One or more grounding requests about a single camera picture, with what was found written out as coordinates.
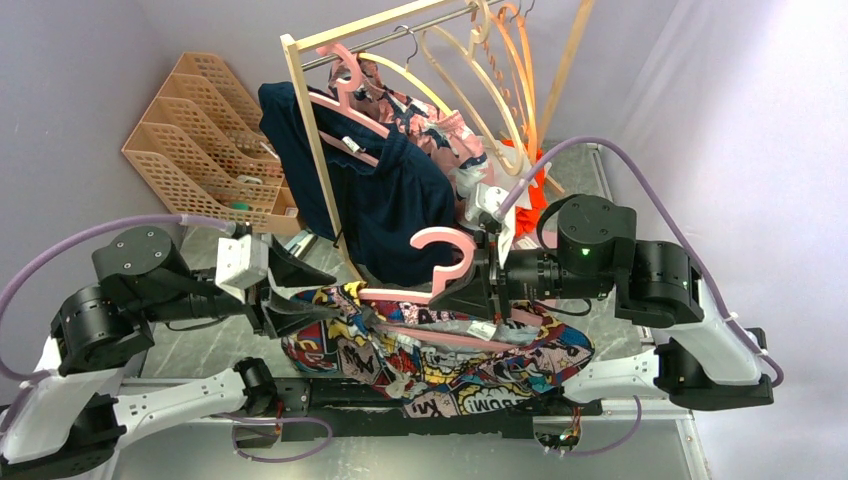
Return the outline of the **comic print shorts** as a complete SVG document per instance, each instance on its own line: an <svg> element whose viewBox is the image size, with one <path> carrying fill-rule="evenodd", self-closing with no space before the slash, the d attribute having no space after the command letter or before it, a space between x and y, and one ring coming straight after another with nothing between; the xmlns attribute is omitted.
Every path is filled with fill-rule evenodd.
<svg viewBox="0 0 848 480"><path fill-rule="evenodd" d="M497 324L411 302L365 300L363 282L306 290L300 303L330 318L282 338L302 372L341 374L391 400L411 418L448 418L515 407L559 389L593 359L580 330L526 301L531 323Z"/></svg>

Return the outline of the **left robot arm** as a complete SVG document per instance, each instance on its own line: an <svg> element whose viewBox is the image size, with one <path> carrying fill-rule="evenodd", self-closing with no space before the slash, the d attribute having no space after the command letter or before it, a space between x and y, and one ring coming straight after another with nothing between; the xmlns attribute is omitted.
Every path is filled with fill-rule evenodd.
<svg viewBox="0 0 848 480"><path fill-rule="evenodd" d="M244 225L223 239L215 267L193 270L171 236L136 226L96 250L94 285L70 295L51 321L35 372L1 410L1 475L64 479L108 462L126 446L207 416L279 419L268 365L247 357L209 377L136 396L103 388L155 343L153 326L246 318L281 338L331 317L326 307L282 297L282 287L326 286L334 277Z"/></svg>

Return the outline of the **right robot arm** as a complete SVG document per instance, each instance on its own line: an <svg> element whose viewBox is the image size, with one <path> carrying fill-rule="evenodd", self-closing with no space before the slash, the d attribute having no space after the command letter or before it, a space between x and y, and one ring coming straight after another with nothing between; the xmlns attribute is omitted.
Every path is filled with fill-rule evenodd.
<svg viewBox="0 0 848 480"><path fill-rule="evenodd" d="M625 395L664 394L698 411L773 403L764 334L741 328L719 304L687 244L638 239L634 210L602 197L573 195L553 210L556 245L505 258L482 232L417 232L416 248L460 253L457 264L434 269L428 293L350 282L296 294L298 305L328 314L285 336L284 352L299 370L340 374L411 418L490 413L538 397L553 414ZM552 301L607 296L617 318L669 341L597 360Z"/></svg>

